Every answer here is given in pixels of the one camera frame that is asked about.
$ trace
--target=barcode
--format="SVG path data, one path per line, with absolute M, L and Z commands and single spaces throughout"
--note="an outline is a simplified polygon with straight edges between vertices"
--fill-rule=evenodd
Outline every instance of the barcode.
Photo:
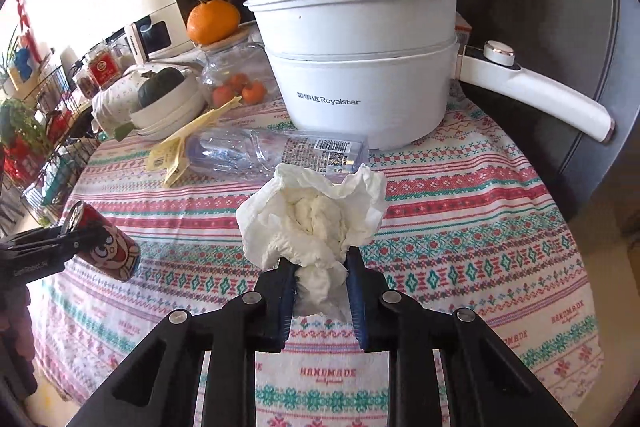
M 322 151 L 348 152 L 351 142 L 337 140 L 318 140 L 314 149 Z

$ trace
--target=red decoration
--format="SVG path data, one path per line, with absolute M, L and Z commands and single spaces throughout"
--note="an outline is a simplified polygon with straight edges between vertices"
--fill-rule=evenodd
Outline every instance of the red decoration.
M 18 17 L 20 17 L 20 32 L 23 35 L 20 37 L 20 45 L 23 48 L 28 48 L 31 57 L 37 62 L 41 63 L 42 58 L 40 57 L 40 53 L 38 53 L 38 47 L 36 45 L 36 41 L 31 34 L 31 21 L 29 20 L 29 16 L 27 15 L 27 11 L 24 8 L 24 2 L 22 0 L 15 0 L 18 3 Z

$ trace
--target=pot handle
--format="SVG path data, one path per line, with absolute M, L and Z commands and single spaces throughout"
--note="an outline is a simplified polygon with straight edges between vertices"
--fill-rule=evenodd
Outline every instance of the pot handle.
M 482 51 L 467 48 L 458 56 L 461 82 L 484 87 L 546 112 L 598 142 L 607 142 L 615 121 L 607 109 L 581 92 L 547 76 L 515 64 L 505 66 L 488 60 Z

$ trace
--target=green squash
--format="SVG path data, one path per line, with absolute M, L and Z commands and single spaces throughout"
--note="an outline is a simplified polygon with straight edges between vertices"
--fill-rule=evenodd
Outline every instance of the green squash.
M 164 68 L 152 76 L 138 89 L 138 103 L 145 108 L 160 100 L 184 81 L 182 73 L 175 68 Z

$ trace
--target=small tomato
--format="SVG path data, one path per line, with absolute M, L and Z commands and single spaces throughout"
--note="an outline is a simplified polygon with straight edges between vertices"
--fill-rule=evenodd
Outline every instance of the small tomato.
M 262 102 L 266 94 L 267 89 L 259 80 L 256 80 L 251 84 L 247 84 L 242 88 L 242 99 L 247 105 L 255 105 Z
M 211 95 L 213 107 L 215 109 L 222 107 L 226 102 L 233 100 L 236 94 L 234 90 L 228 86 L 220 86 L 213 90 Z
M 249 77 L 244 73 L 233 74 L 226 82 L 225 86 L 229 86 L 236 93 L 240 94 L 242 88 L 249 83 Z

